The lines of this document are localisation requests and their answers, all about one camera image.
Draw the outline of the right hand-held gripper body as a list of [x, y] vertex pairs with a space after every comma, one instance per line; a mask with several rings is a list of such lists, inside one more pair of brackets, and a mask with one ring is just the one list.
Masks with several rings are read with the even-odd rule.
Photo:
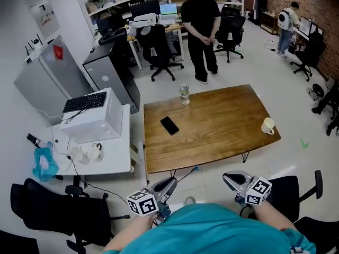
[[237, 193], [235, 201], [239, 204], [261, 205], [269, 196], [272, 184], [263, 177], [253, 177], [243, 191]]

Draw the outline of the person's left forearm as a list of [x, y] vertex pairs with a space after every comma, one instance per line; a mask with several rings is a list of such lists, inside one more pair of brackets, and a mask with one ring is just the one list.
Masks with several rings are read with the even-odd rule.
[[110, 250], [121, 251], [128, 244], [132, 243], [138, 237], [150, 230], [153, 226], [153, 221], [156, 218], [157, 213], [146, 216], [136, 216], [130, 221], [127, 227], [114, 236], [114, 238], [104, 248], [104, 252]]

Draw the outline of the person's right forearm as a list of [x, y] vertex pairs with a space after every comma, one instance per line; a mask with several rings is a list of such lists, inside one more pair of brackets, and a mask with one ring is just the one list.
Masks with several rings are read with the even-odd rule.
[[254, 213], [259, 221], [278, 230], [296, 230], [294, 224], [267, 201], [264, 201], [261, 205], [254, 206]]

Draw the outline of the black office chair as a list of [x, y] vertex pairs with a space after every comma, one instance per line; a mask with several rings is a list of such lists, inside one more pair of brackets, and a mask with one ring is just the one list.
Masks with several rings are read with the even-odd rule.
[[11, 209], [31, 230], [58, 232], [74, 236], [67, 246], [77, 254], [86, 254], [90, 244], [104, 247], [114, 235], [111, 221], [129, 219], [130, 215], [111, 217], [107, 198], [93, 198], [80, 186], [68, 185], [65, 194], [54, 193], [35, 180], [13, 184], [10, 193]]
[[0, 254], [40, 254], [37, 240], [0, 230]]
[[230, 63], [229, 54], [239, 55], [241, 59], [244, 56], [235, 50], [236, 46], [240, 46], [243, 38], [243, 26], [246, 19], [241, 15], [239, 9], [224, 6], [221, 9], [221, 23], [216, 40], [218, 42], [214, 53], [225, 51], [227, 54], [227, 62]]
[[295, 55], [300, 60], [301, 64], [292, 61], [291, 65], [296, 65], [299, 68], [294, 70], [293, 73], [302, 71], [306, 76], [306, 81], [310, 81], [310, 77], [313, 75], [310, 68], [316, 68], [318, 66], [321, 55], [326, 49], [326, 43], [322, 34], [315, 30], [309, 35], [308, 43], [304, 51], [296, 51]]
[[297, 176], [284, 176], [268, 180], [272, 188], [266, 201], [294, 223], [296, 229], [316, 246], [317, 254], [328, 253], [333, 248], [339, 254], [339, 221], [324, 222], [310, 217], [299, 218], [300, 203], [316, 194], [323, 195], [323, 178], [320, 170], [315, 171], [315, 186], [308, 192], [299, 195]]
[[169, 68], [180, 66], [183, 69], [184, 66], [182, 63], [171, 62], [173, 54], [167, 43], [165, 27], [156, 24], [137, 28], [136, 39], [141, 44], [143, 58], [150, 63], [150, 69], [157, 68], [150, 77], [151, 81], [154, 82], [155, 77], [163, 70], [171, 76], [172, 81], [176, 81]]

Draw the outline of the person's teal shirt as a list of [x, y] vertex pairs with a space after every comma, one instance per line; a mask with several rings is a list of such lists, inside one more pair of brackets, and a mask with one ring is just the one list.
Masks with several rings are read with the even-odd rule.
[[316, 254], [298, 230], [278, 230], [219, 204], [183, 206], [121, 251], [103, 254]]

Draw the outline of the white side desk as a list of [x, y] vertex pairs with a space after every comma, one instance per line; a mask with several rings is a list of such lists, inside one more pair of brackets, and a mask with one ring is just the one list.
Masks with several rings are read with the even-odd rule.
[[58, 141], [52, 151], [53, 158], [59, 167], [58, 175], [104, 175], [127, 173], [131, 170], [130, 107], [128, 104], [123, 106], [120, 137], [99, 141], [103, 151], [103, 158], [99, 162], [91, 160], [88, 165], [82, 165], [77, 161], [71, 162], [65, 153], [73, 147], [78, 147], [88, 153], [93, 142], [82, 144], [74, 142], [59, 130], [58, 124], [45, 129], [38, 135], [38, 138], [45, 143], [53, 140]]

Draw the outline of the black smartphone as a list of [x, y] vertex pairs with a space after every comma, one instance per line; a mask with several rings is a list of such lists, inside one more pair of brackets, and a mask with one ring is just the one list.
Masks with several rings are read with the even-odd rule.
[[176, 126], [176, 124], [171, 120], [169, 116], [166, 116], [165, 118], [161, 119], [160, 123], [170, 135], [174, 135], [179, 132], [179, 128]]

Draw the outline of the teal plastic bag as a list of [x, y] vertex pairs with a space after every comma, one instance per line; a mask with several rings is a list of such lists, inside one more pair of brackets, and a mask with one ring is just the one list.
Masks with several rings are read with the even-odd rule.
[[35, 167], [32, 169], [32, 173], [43, 183], [52, 179], [59, 171], [52, 155], [52, 149], [53, 144], [48, 141], [46, 147], [36, 148], [34, 151]]

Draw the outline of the black round stool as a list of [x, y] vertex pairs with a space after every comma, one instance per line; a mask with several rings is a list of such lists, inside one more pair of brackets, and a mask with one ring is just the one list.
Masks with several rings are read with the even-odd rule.
[[319, 101], [324, 97], [325, 93], [319, 84], [313, 84], [311, 89], [308, 90], [308, 95], [313, 101]]

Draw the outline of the black keyboard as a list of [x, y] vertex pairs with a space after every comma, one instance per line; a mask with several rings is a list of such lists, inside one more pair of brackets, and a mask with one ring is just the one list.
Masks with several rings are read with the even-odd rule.
[[89, 110], [104, 106], [107, 92], [94, 93], [66, 101], [63, 113]]

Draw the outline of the black cylindrical bottle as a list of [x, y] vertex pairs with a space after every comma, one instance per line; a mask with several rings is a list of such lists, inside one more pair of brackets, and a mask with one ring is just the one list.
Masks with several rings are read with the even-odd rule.
[[36, 148], [41, 148], [41, 140], [31, 133], [28, 133], [26, 139], [29, 140]]

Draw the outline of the small wooden cabinet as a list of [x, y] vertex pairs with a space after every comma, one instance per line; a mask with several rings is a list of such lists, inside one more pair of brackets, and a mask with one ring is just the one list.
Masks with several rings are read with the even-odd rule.
[[273, 13], [263, 11], [261, 14], [260, 27], [271, 35], [278, 35], [278, 17]]

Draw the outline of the black computer monitor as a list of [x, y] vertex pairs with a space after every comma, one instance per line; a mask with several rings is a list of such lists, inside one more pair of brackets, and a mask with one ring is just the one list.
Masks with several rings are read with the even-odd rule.
[[149, 13], [160, 15], [160, 4], [158, 0], [152, 0], [134, 5], [130, 10], [133, 18]]
[[320, 35], [324, 34], [324, 31], [314, 22], [311, 22], [304, 17], [301, 17], [300, 26], [297, 28], [296, 32], [306, 40], [309, 40], [309, 36], [314, 32], [318, 32]]

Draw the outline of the white backpack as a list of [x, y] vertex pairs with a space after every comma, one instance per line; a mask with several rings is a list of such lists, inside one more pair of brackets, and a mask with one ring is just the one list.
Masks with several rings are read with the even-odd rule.
[[278, 27], [288, 31], [290, 27], [290, 14], [286, 10], [283, 10], [278, 15]]

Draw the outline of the wall poster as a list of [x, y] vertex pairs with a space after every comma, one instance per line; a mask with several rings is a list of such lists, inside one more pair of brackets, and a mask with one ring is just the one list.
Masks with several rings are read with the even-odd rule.
[[43, 0], [31, 6], [31, 13], [45, 40], [60, 29], [58, 19], [50, 0]]

